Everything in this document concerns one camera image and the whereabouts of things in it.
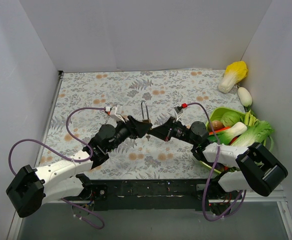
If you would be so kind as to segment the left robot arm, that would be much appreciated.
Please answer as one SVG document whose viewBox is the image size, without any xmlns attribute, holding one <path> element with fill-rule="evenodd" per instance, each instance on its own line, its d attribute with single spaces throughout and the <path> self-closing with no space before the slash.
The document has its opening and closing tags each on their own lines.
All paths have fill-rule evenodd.
<svg viewBox="0 0 292 240">
<path fill-rule="evenodd" d="M 88 145 L 68 159 L 37 168 L 22 167 L 6 190 L 19 217 L 28 217 L 41 205 L 64 197 L 87 200 L 92 194 L 90 185 L 65 180 L 100 166 L 127 138 L 142 138 L 151 128 L 152 123 L 128 116 L 127 121 L 119 121 L 116 126 L 102 125 Z"/>
</svg>

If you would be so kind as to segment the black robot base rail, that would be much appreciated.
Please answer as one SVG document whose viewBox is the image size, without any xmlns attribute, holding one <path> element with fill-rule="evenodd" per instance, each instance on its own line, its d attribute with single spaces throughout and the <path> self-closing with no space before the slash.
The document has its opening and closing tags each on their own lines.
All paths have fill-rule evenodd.
<svg viewBox="0 0 292 240">
<path fill-rule="evenodd" d="M 236 193 L 226 193 L 216 182 L 204 195 L 205 179 L 92 180 L 79 177 L 83 187 L 68 200 L 88 201 L 96 211 L 193 209 L 217 214 L 225 210 Z"/>
</svg>

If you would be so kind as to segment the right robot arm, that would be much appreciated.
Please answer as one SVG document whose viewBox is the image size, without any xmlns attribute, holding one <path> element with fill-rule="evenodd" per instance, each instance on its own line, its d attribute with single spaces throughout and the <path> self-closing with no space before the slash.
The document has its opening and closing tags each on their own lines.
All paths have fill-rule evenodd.
<svg viewBox="0 0 292 240">
<path fill-rule="evenodd" d="M 176 138 L 193 146 L 193 156 L 206 163 L 217 162 L 234 172 L 223 173 L 212 186 L 213 195 L 225 198 L 232 191 L 252 190 L 267 197 L 288 176 L 283 164 L 261 143 L 250 146 L 218 145 L 211 142 L 203 122 L 195 121 L 190 127 L 170 117 L 167 122 L 148 131 L 165 142 Z"/>
</svg>

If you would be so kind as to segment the brass padlock silver shackle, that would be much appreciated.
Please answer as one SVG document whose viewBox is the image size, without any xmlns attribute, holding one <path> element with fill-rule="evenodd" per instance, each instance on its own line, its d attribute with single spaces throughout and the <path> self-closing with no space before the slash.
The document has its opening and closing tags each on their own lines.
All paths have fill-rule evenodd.
<svg viewBox="0 0 292 240">
<path fill-rule="evenodd" d="M 148 111 L 148 105 L 145 100 L 141 101 L 141 114 L 142 114 L 142 122 L 144 123 L 151 123 Z"/>
</svg>

